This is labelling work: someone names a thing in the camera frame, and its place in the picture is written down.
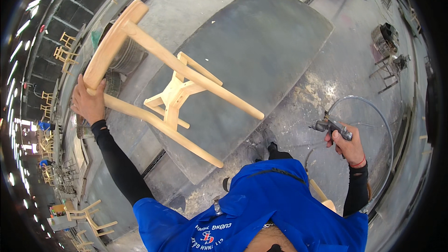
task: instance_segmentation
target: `spray gun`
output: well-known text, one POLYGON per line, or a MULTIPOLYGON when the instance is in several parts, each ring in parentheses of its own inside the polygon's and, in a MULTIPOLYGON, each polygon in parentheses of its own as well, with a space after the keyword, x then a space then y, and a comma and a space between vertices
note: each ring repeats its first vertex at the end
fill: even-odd
POLYGON ((346 126, 341 125, 338 121, 335 121, 333 119, 330 119, 330 114, 328 111, 325 111, 325 116, 323 117, 323 120, 314 120, 313 124, 309 127, 313 130, 325 132, 328 131, 328 134, 330 135, 330 140, 333 145, 333 138, 332 134, 333 131, 337 130, 339 134, 347 141, 352 140, 352 133, 347 130, 346 126))

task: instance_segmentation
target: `blue work shirt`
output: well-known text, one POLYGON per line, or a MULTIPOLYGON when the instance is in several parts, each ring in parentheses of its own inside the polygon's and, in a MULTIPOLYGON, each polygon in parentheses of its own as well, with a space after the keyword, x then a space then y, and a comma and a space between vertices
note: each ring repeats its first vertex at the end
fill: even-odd
POLYGON ((219 199, 219 205, 221 215, 215 214, 212 204, 191 220, 151 198, 137 201, 133 211, 150 252, 242 252, 269 220, 299 252, 354 252, 366 248, 367 215, 356 212, 344 218, 314 199, 305 169, 295 159, 244 166, 232 179, 229 193, 219 199), (255 174, 272 168, 287 171, 305 183, 278 172, 255 174))
POLYGON ((49 161, 49 160, 43 160, 43 161, 40 161, 40 163, 39 163, 39 165, 40 166, 47 166, 47 165, 51 165, 52 164, 52 162, 51 161, 49 161))
POLYGON ((41 122, 37 121, 37 125, 40 127, 41 130, 46 131, 50 128, 50 124, 47 122, 41 122))

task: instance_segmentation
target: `black arm sleeve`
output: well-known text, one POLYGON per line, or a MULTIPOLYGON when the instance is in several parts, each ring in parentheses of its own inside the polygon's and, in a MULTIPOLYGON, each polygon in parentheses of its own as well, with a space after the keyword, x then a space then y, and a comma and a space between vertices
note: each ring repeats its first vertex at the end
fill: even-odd
POLYGON ((134 206, 138 200, 145 197, 154 199, 135 165, 115 143, 107 129, 106 121, 100 120, 94 123, 92 132, 103 154, 104 162, 112 176, 112 180, 131 205, 134 206))
POLYGON ((344 216, 361 210, 369 202, 369 192, 367 190, 369 171, 367 170, 367 162, 362 168, 352 168, 349 166, 349 170, 349 192, 345 199, 344 216))

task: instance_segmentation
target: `sneaker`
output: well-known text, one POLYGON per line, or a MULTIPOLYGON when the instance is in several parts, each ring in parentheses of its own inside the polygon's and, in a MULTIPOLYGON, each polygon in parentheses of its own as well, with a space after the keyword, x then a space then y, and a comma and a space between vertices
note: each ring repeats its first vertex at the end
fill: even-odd
POLYGON ((264 145, 268 150, 269 146, 271 146, 271 143, 274 143, 275 148, 277 149, 277 138, 270 129, 267 128, 263 131, 263 139, 264 139, 264 145))
POLYGON ((250 159, 251 162, 262 161, 261 155, 257 152, 254 146, 250 145, 246 148, 246 155, 250 159))

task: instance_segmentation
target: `concrete floor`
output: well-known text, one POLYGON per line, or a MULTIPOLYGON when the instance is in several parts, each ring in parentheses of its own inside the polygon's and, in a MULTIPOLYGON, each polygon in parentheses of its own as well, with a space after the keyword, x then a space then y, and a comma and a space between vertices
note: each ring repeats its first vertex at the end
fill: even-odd
MULTIPOLYGON (((150 8, 149 12, 139 26, 168 50, 174 51, 208 18, 232 1, 148 0, 146 4, 150 8)), ((368 77, 375 70, 375 61, 379 59, 371 46, 371 31, 378 24, 388 21, 400 33, 399 53, 414 57, 412 41, 395 1, 389 12, 381 6, 379 0, 313 0, 310 6, 332 21, 336 28, 304 76, 245 143, 224 160, 224 168, 216 169, 198 185, 189 182, 165 155, 145 177, 156 199, 187 218, 208 208, 213 197, 225 195, 222 179, 234 176, 242 166, 250 163, 245 156, 245 148, 249 144, 264 152, 267 158, 261 134, 264 128, 269 127, 277 134, 280 150, 289 152, 302 163, 315 148, 309 159, 310 177, 333 200, 336 210, 342 213, 348 189, 346 162, 333 148, 321 148, 324 133, 312 131, 308 125, 312 120, 322 118, 324 110, 338 98, 359 95, 373 102, 384 113, 395 135, 402 111, 412 100, 415 72, 411 62, 401 74, 400 86, 396 85, 378 95, 377 92, 383 88, 381 79, 378 76, 368 77)), ((413 43, 420 63, 426 56, 426 48, 418 39, 414 39, 413 43)), ((127 77, 119 98, 134 103, 161 66, 161 61, 149 55, 127 77)), ((421 70, 417 74, 424 76, 424 69, 421 70)), ((418 85, 423 94, 426 84, 421 81, 418 85)), ((390 146, 384 143, 387 137, 381 118, 367 105, 351 100, 342 102, 334 115, 360 129, 369 160, 370 180, 378 182, 376 180, 381 178, 390 152, 390 146)), ((138 170, 143 172, 161 150, 153 133, 140 120, 115 111, 110 114, 108 125, 116 142, 138 170)), ((88 140, 87 145, 95 165, 91 169, 95 171, 88 174, 82 202, 90 204, 101 199, 101 211, 95 215, 95 220, 98 223, 118 221, 118 225, 114 226, 115 232, 108 235, 113 242, 107 245, 107 250, 145 251, 130 204, 113 183, 96 143, 88 140)))

